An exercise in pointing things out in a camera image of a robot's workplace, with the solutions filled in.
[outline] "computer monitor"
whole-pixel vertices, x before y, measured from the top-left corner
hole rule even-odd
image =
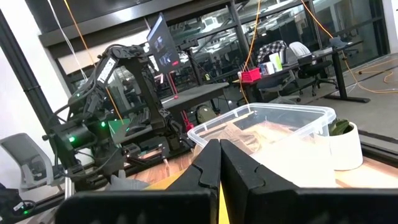
[[[147,40],[159,72],[167,74],[176,70],[180,64],[180,57],[162,13],[159,14],[159,18],[150,30]]]

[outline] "checkered jacket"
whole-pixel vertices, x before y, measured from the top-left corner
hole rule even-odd
[[[271,53],[277,53],[281,50],[285,50],[287,48],[287,44],[283,40],[277,40],[270,44],[264,45],[260,48],[259,55],[257,56],[257,63],[261,63],[264,60],[264,57]]]

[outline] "desk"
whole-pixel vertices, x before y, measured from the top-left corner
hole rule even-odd
[[[196,86],[186,91],[178,93],[178,99],[174,99],[172,96],[162,99],[163,107],[171,112],[174,119],[179,123],[183,122],[180,112],[187,110],[200,103],[209,101],[223,94],[223,88],[227,87],[229,83],[215,83],[207,84],[202,86]],[[134,133],[130,136],[125,136],[126,129],[129,126],[128,123],[122,125],[118,130],[115,130],[113,141],[115,144],[127,145],[133,141],[145,141],[152,138],[152,127],[147,126],[146,129]]]
[[[340,62],[340,58],[339,58],[339,52],[341,52],[342,50],[345,50],[349,47],[358,45],[363,43],[363,40],[361,41],[357,41],[357,42],[353,42],[350,43],[344,47],[338,48],[338,49],[334,49],[331,52],[325,53],[325,54],[321,54],[318,55],[316,57],[313,58],[313,60],[318,60],[321,58],[325,58],[329,55],[331,55],[332,57],[332,61],[333,61],[333,68],[335,69],[335,74],[336,74],[336,81],[337,81],[337,85],[338,85],[338,91],[339,91],[339,96],[335,96],[335,95],[327,95],[325,96],[326,99],[331,99],[331,100],[345,100],[345,101],[353,101],[353,102],[359,102],[359,103],[368,103],[370,101],[369,98],[358,98],[358,97],[350,97],[347,95],[347,91],[346,91],[346,85],[344,82],[344,76],[343,76],[343,71],[341,69],[341,62]],[[297,69],[302,65],[306,65],[306,64],[293,64],[293,65],[289,65],[288,67],[284,67],[281,71],[279,72],[275,72],[274,74],[272,74],[271,76],[276,76],[276,75],[283,75],[285,73],[287,73],[289,70],[293,70],[293,69]],[[244,83],[242,82],[242,86],[244,88],[244,91],[246,92],[246,97],[248,98],[248,101],[250,103],[253,102],[258,102],[259,100],[261,100],[261,96],[259,95],[259,91],[255,88],[256,84],[262,79],[256,80],[252,83]],[[234,84],[238,84],[239,80],[235,80],[233,82]]]

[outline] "plastic container lid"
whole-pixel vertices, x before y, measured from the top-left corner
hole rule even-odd
[[[328,124],[321,106],[251,103],[189,130],[197,155],[210,139],[228,139],[255,160],[300,187],[334,187]]]

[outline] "office chair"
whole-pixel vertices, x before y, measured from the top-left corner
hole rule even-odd
[[[261,81],[257,83],[257,88],[260,93],[269,92],[269,93],[277,93],[278,97],[276,99],[271,100],[268,103],[280,103],[280,104],[290,104],[294,105],[296,102],[300,102],[301,98],[297,95],[290,96],[281,96],[280,91],[282,91],[287,85],[292,82],[295,82],[295,75],[293,71],[289,71],[286,75],[281,75],[279,77],[263,78]]]
[[[312,54],[311,51],[304,46],[300,42],[294,42],[289,45],[289,48],[292,49],[293,53],[298,58],[299,63],[303,63],[303,61],[309,60],[310,63],[305,63],[305,65],[300,67],[298,71],[298,78],[306,79],[306,78],[314,78],[315,81],[312,84],[312,96],[316,96],[315,93],[316,87],[321,88],[321,83],[329,83],[333,84],[336,89],[338,89],[337,82],[334,78],[320,78],[318,75],[322,74],[322,77],[326,77],[325,69],[332,65],[333,62],[331,61],[324,61],[324,62],[316,62],[312,61]]]
[[[0,140],[0,146],[17,162],[21,170],[21,190],[30,190],[43,185],[57,186],[64,178],[63,167],[55,167],[44,151],[26,134],[19,133]]]

